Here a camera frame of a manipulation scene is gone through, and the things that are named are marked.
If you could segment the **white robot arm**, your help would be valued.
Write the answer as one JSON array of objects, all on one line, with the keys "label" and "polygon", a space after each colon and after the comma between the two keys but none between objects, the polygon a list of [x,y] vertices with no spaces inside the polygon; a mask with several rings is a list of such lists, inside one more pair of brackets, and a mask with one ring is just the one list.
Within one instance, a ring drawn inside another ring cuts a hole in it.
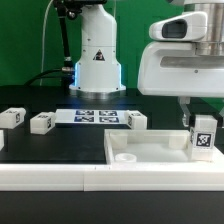
[{"label": "white robot arm", "polygon": [[[166,1],[184,11],[150,26],[153,41],[141,56],[137,88],[144,95],[177,96],[191,126],[192,97],[224,98],[224,0]],[[86,5],[82,17],[82,54],[71,89],[87,97],[122,91],[114,18],[101,5]]]}]

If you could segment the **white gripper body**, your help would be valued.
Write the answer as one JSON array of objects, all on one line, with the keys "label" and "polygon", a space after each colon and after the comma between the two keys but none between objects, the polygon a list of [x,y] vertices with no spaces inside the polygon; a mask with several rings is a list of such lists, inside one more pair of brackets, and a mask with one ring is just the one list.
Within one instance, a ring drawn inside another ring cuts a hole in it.
[{"label": "white gripper body", "polygon": [[144,95],[224,97],[224,56],[199,53],[208,15],[188,12],[152,24],[142,54],[138,90]]}]

